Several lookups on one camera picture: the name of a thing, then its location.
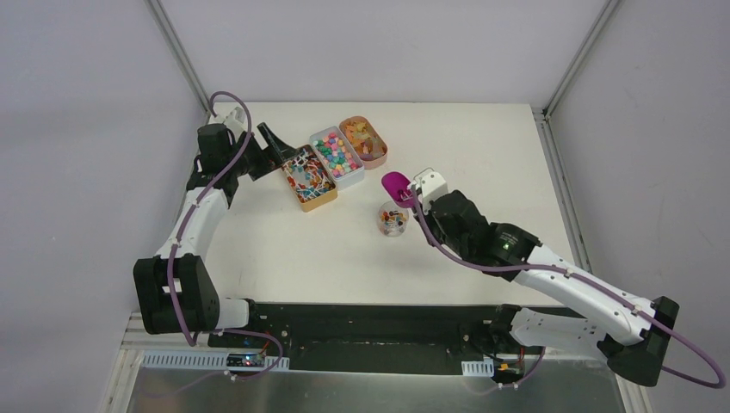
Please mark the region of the yellow tin of lollipops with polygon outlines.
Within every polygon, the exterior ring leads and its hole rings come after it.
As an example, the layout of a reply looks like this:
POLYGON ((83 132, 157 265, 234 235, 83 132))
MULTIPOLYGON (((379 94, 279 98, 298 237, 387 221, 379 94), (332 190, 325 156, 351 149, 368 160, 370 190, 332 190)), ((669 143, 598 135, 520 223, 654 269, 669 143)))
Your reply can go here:
POLYGON ((338 196, 336 183, 310 145, 298 148, 296 155, 281 166, 281 171, 304 213, 332 202, 338 196))

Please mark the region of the purple plastic scoop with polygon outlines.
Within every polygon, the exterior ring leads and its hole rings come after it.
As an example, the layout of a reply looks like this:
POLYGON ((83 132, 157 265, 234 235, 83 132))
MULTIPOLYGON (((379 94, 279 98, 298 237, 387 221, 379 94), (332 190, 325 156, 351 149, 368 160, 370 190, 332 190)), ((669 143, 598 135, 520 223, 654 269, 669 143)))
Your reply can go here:
POLYGON ((387 172, 380 180, 391 200, 401 208, 413 208, 411 180, 398 171, 387 172))

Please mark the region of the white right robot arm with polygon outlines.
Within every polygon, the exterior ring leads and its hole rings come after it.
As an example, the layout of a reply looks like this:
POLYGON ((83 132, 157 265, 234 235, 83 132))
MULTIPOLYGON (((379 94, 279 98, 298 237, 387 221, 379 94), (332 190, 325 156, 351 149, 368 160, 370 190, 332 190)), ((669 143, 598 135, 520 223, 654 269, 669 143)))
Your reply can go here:
POLYGON ((398 194, 428 243, 448 259, 536 290, 578 314, 503 305, 488 330, 497 351, 519 345, 566 349, 603 361, 619 377, 646 387, 668 372, 664 361, 679 311, 674 300, 624 291, 569 263, 521 227, 489 221, 432 169, 407 181, 398 194))

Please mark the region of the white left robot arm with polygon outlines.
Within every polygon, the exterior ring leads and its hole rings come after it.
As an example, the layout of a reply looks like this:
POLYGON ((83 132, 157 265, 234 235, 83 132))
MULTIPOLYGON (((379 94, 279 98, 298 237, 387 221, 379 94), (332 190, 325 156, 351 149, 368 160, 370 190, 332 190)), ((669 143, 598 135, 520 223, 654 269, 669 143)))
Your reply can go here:
POLYGON ((295 155, 266 124, 251 127, 249 120, 247 109, 237 106, 198 129, 198 153, 175 226, 153 256, 134 264, 140 314, 150 335, 229 329, 242 348, 262 339, 263 326, 250 315, 251 301, 222 296, 205 265, 240 177, 256 181, 295 155))

